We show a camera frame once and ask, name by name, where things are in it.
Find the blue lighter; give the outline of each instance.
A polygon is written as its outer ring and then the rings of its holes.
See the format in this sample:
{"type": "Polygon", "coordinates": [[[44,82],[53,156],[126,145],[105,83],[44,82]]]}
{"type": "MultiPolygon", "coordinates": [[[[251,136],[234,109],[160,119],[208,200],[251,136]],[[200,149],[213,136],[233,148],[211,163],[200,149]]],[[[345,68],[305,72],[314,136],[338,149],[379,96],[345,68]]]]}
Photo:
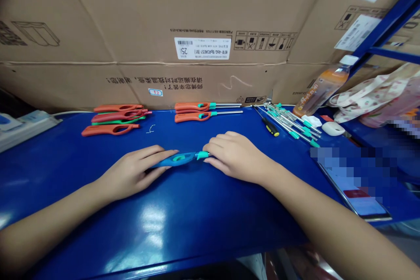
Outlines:
{"type": "Polygon", "coordinates": [[[157,168],[161,166],[180,166],[191,162],[194,158],[197,160],[202,158],[208,158],[209,153],[206,151],[200,152],[189,152],[189,153],[178,153],[160,161],[156,165],[152,166],[151,168],[157,168]]]}

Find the wire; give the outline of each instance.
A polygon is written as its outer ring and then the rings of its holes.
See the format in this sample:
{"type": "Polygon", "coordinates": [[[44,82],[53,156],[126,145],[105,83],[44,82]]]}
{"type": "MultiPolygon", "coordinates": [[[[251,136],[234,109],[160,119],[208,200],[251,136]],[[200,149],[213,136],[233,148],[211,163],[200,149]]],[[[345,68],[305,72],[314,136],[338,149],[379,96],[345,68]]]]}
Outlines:
{"type": "Polygon", "coordinates": [[[69,111],[69,112],[61,112],[61,113],[56,113],[56,114],[52,114],[51,116],[55,117],[55,116],[60,116],[60,115],[67,115],[67,114],[79,114],[79,113],[86,113],[89,111],[69,111]]]}
{"type": "Polygon", "coordinates": [[[408,224],[405,224],[404,222],[400,222],[402,225],[405,225],[406,227],[408,227],[409,229],[411,229],[411,230],[413,230],[413,231],[416,231],[417,233],[420,233],[420,231],[419,230],[417,230],[417,229],[415,229],[415,228],[413,228],[413,227],[411,227],[411,226],[409,226],[408,224]]]}

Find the forearm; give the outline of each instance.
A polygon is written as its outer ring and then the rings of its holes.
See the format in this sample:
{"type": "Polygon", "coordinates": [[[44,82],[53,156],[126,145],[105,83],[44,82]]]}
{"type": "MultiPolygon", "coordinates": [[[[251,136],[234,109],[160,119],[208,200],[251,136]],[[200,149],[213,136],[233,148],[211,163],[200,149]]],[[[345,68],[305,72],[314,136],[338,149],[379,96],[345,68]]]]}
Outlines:
{"type": "Polygon", "coordinates": [[[0,231],[2,272],[24,273],[109,202],[92,183],[0,231]]]}
{"type": "Polygon", "coordinates": [[[281,165],[262,186],[284,205],[345,279],[419,278],[417,266],[382,234],[281,165]]]}

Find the white bottle cap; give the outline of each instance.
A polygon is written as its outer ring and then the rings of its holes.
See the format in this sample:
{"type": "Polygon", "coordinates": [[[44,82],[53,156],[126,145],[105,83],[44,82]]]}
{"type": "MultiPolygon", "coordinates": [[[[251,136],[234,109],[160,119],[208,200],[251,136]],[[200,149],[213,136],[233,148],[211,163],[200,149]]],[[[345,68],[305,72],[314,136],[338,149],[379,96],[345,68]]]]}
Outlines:
{"type": "Polygon", "coordinates": [[[356,57],[356,56],[345,55],[343,58],[341,58],[340,63],[345,64],[345,65],[348,65],[348,66],[352,66],[358,60],[359,60],[359,58],[356,57]]]}

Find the finger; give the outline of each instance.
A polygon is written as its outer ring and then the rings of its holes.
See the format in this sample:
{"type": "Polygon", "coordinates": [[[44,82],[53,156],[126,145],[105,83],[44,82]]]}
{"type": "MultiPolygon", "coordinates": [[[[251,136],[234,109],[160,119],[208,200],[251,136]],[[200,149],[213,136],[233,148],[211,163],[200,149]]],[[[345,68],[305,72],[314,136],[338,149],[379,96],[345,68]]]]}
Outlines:
{"type": "Polygon", "coordinates": [[[218,159],[223,156],[223,148],[214,143],[208,143],[203,147],[203,151],[207,151],[218,159]]]}
{"type": "Polygon", "coordinates": [[[151,147],[146,147],[146,148],[141,149],[141,150],[130,152],[130,153],[127,154],[127,156],[131,156],[134,159],[141,160],[141,159],[147,158],[148,156],[150,156],[152,154],[155,154],[157,152],[162,152],[162,151],[165,151],[165,149],[156,144],[156,145],[151,146],[151,147]]]}
{"type": "Polygon", "coordinates": [[[233,137],[236,137],[236,136],[240,136],[241,135],[240,133],[236,133],[235,131],[226,131],[225,134],[227,134],[229,136],[233,136],[233,137]]]}
{"type": "Polygon", "coordinates": [[[151,156],[148,156],[144,158],[143,160],[139,161],[141,164],[141,167],[146,170],[148,168],[151,168],[153,165],[156,165],[160,161],[163,161],[164,159],[178,153],[178,150],[168,150],[163,152],[157,152],[151,156]]]}
{"type": "Polygon", "coordinates": [[[216,136],[216,138],[219,138],[219,139],[224,139],[224,140],[232,140],[232,137],[231,137],[231,136],[229,136],[229,135],[227,135],[227,134],[225,134],[225,133],[218,134],[218,135],[216,136]]]}
{"type": "Polygon", "coordinates": [[[229,175],[231,173],[229,170],[229,167],[225,163],[213,157],[208,157],[203,162],[213,165],[215,168],[217,168],[218,170],[221,170],[226,175],[229,175]]]}
{"type": "Polygon", "coordinates": [[[149,187],[151,183],[153,183],[160,175],[162,175],[169,168],[171,168],[171,166],[162,166],[152,170],[149,174],[147,174],[145,178],[141,179],[136,184],[136,186],[140,189],[139,191],[149,187]]]}
{"type": "Polygon", "coordinates": [[[209,140],[209,143],[217,144],[220,147],[225,147],[228,143],[228,140],[213,137],[209,140]]]}

